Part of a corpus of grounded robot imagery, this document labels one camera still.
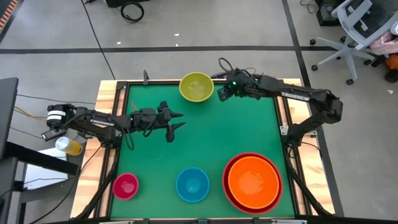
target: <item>bowl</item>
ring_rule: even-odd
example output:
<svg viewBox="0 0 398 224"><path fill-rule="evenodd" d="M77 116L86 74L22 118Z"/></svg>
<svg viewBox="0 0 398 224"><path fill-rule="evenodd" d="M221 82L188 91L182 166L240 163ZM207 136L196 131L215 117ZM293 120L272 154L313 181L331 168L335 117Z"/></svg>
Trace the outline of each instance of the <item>bowl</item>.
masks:
<svg viewBox="0 0 398 224"><path fill-rule="evenodd" d="M209 193L210 181L205 171L197 167L190 167L178 175L175 189L182 200L197 203Z"/></svg>
<svg viewBox="0 0 398 224"><path fill-rule="evenodd" d="M224 169L224 172L223 172L223 189L224 189L224 193L225 193L227 199L229 200L229 202L231 202L231 204L232 204L235 208L237 208L238 210L240 210L240 211L242 211L242 212L244 212L244 213L251 214L251 215L263 214L263 213L266 213L266 212L272 210L272 209L279 203L279 200L280 200L280 197L282 196L282 191L283 191L283 189L282 189L282 179L280 178L280 175L279 175L279 172L278 172L277 169L276 169L276 166L275 166L273 163L270 162L271 166L272 166L272 167L275 169L275 171L277 172L278 180L279 180L279 183L280 183L280 184L279 184L278 194L277 194L275 200L274 200L271 204L269 204L268 206L266 206L266 207L264 207L264 208L257 208L257 209L255 209L255 208L247 208L247 207L245 207L244 205L241 205L241 204L233 197L233 194L232 194L232 192L231 192L230 189L229 189L229 186L228 186L228 174L229 174L229 172L230 172L230 170L231 170L233 164L234 164L236 161L238 161L238 160L240 160L241 158L244 158L244 157L246 157L246 156L259 157L259 158L261 158L261 159L264 159L264 160L267 160L267 161L270 162L269 159L267 159L267 158L264 157L263 155L260 155L260 154L255 153L255 152L245 152L245 153L238 154L237 156L233 157L233 158L227 163L227 165L226 165L226 167L225 167L225 169Z"/></svg>
<svg viewBox="0 0 398 224"><path fill-rule="evenodd" d="M181 95L194 103L207 100L214 92L213 80L202 72L192 72L180 81Z"/></svg>
<svg viewBox="0 0 398 224"><path fill-rule="evenodd" d="M247 208L264 208L279 191L275 169L267 160L246 156L236 161L228 174L228 187L233 197Z"/></svg>
<svg viewBox="0 0 398 224"><path fill-rule="evenodd" d="M134 174L121 174L113 183L113 194L121 200L129 200L138 191L139 183Z"/></svg>

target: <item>gray office chair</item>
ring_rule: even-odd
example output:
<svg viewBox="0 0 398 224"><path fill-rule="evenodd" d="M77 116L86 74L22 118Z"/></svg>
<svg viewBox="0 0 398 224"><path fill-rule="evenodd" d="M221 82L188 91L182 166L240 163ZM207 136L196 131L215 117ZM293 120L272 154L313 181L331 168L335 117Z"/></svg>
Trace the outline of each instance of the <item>gray office chair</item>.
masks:
<svg viewBox="0 0 398 224"><path fill-rule="evenodd" d="M357 79L353 56L367 59L365 65L372 63L374 57L369 54L372 51L366 47L389 31L398 21L397 10L398 1L396 0L346 0L341 3L332 12L332 16L339 19L347 35L340 39L343 44L317 37L319 42L338 50L318 65L345 57L351 72L351 79L346 83L352 85ZM310 44L315 45L316 42L312 39ZM316 71L318 66L312 65L311 69Z"/></svg>

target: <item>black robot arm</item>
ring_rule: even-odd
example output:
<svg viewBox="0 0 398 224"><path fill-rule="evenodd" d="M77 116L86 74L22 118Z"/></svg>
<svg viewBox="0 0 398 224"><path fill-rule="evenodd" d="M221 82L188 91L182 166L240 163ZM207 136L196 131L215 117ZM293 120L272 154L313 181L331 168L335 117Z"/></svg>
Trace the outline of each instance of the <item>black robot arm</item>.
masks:
<svg viewBox="0 0 398 224"><path fill-rule="evenodd" d="M234 69L224 73L227 84L218 90L221 101L232 96L262 97L282 96L305 101L316 108L316 112L300 124L289 126L286 143L300 146L304 134L317 129L322 124L333 124L341 120L343 103L329 90L285 84L282 80L267 75L251 75L246 70Z"/></svg>
<svg viewBox="0 0 398 224"><path fill-rule="evenodd" d="M171 111L166 101L161 102L157 110L144 108L119 116L71 104L50 105L47 111L47 126L50 129L71 128L84 135L97 137L103 146L109 147L118 147L116 131L123 134L142 131L143 135L148 137L155 129L166 129L166 141L172 142L174 130L185 124L169 124L172 118L183 115ZM133 149L131 138L128 144L131 144L129 147Z"/></svg>

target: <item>concrete floor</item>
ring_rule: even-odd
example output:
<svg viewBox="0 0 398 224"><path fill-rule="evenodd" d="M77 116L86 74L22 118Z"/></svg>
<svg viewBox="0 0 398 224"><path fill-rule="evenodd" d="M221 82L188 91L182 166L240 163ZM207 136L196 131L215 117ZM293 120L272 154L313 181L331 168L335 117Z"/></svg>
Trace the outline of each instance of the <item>concrete floor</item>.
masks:
<svg viewBox="0 0 398 224"><path fill-rule="evenodd" d="M175 47L265 45L293 46L283 1L290 7L298 42L308 46L315 36L338 40L340 27L319 27L314 14L299 0L151 0L142 5L142 22L124 22L116 9L103 1L86 5L102 47ZM80 1L24 0L0 43L0 49L97 48ZM331 162L347 217L398 219L398 86L383 79L386 68L366 67L357 61L358 81L347 86L344 60L310 66L332 52L302 52L312 86L330 89L345 104L343 120L324 125ZM142 77L182 78L191 71L220 71L217 58L226 57L235 67L255 67L277 78L301 78L293 51L196 51L106 53L117 79ZM19 93L59 100L95 102L101 80L111 74L100 53L0 54L0 78L19 78ZM51 102L17 98L16 105L45 116ZM47 130L40 121L14 114L12 127L39 135ZM40 150L53 147L25 134L10 131L9 140ZM64 194L28 203L25 222L40 217L58 204ZM67 220L70 195L42 223Z"/></svg>

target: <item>green mat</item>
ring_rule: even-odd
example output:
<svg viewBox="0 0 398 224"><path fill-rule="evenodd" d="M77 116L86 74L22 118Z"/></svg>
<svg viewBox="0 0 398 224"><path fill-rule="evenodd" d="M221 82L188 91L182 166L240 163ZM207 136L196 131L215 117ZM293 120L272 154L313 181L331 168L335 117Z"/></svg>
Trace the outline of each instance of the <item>green mat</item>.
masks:
<svg viewBox="0 0 398 224"><path fill-rule="evenodd" d="M165 130L148 138L133 133L135 149L124 142L118 175L131 172L139 190L130 200L113 198L111 218L238 218L252 217L233 207L223 192L221 177L227 162L241 152L258 152L279 169L283 194L279 204L260 217L294 217L292 198L280 143L274 102L271 98L230 98L220 102L215 85L211 98L202 103L184 99L178 85L131 86L126 113L137 108L156 108L166 100L169 108L184 114L173 123L186 122L167 143ZM210 191L199 203L187 203L175 191L175 179L187 167L203 169Z"/></svg>

